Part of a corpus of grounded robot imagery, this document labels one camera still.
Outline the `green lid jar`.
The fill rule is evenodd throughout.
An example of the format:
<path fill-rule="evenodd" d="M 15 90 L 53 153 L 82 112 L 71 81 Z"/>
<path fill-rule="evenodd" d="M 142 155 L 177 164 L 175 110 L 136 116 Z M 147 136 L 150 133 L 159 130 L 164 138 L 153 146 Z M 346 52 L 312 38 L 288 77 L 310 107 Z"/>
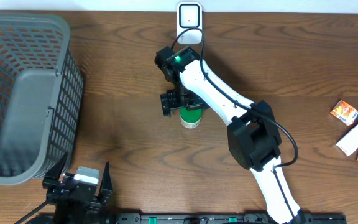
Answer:
<path fill-rule="evenodd" d="M 194 129 L 200 124 L 202 114 L 202 109 L 188 110 L 186 108 L 182 108 L 180 110 L 181 124 L 185 128 Z"/>

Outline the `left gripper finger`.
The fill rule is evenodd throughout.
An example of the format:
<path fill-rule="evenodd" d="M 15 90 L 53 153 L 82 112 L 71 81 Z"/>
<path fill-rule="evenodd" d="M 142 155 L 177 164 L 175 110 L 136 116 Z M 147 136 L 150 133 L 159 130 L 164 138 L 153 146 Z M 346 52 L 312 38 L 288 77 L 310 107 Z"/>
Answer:
<path fill-rule="evenodd" d="M 109 203 L 112 193 L 113 193 L 113 187 L 112 187 L 111 176 L 109 171 L 109 162 L 107 162 L 105 164 L 101 185 L 99 189 L 98 197 L 100 199 L 100 202 L 103 205 L 107 205 Z"/>
<path fill-rule="evenodd" d="M 58 180 L 62 174 L 68 154 L 65 152 L 61 159 L 45 174 L 44 180 Z"/>

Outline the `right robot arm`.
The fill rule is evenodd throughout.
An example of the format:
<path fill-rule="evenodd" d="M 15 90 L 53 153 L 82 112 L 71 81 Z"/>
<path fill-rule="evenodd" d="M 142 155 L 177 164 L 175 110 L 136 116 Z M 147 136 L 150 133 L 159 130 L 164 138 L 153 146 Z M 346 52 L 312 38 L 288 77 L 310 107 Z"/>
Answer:
<path fill-rule="evenodd" d="M 214 74 L 191 47 L 156 53 L 156 66 L 174 89 L 161 95 L 162 111 L 211 108 L 227 127 L 229 151 L 236 162 L 251 171 L 277 223 L 300 223 L 301 208 L 293 199 L 282 168 L 279 146 L 283 128 L 265 101 L 254 103 L 235 92 Z"/>

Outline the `white green carton box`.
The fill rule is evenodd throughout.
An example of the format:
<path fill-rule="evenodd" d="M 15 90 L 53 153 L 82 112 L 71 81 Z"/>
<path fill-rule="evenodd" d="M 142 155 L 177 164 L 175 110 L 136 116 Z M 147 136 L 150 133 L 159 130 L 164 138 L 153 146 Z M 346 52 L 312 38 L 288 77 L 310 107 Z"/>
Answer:
<path fill-rule="evenodd" d="M 336 146 L 346 155 L 350 156 L 358 149 L 358 124 L 346 133 Z"/>

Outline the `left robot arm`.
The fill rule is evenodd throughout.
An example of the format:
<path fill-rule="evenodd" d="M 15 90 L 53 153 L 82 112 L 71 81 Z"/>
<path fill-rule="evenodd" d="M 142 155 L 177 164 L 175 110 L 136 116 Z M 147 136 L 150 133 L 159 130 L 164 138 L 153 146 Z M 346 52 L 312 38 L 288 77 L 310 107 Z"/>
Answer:
<path fill-rule="evenodd" d="M 46 200 L 28 213 L 27 223 L 114 223 L 104 209 L 109 204 L 113 186 L 109 163 L 99 170 L 79 167 L 74 174 L 63 173 L 68 154 L 44 176 L 42 187 Z"/>

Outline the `orange snack packet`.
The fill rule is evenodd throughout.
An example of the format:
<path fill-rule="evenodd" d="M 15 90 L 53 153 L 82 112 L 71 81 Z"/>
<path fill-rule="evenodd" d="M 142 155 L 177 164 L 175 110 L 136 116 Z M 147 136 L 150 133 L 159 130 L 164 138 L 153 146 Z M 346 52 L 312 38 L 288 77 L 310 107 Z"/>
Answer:
<path fill-rule="evenodd" d="M 344 100 L 339 100 L 330 113 L 346 126 L 352 125 L 358 116 L 358 110 Z"/>

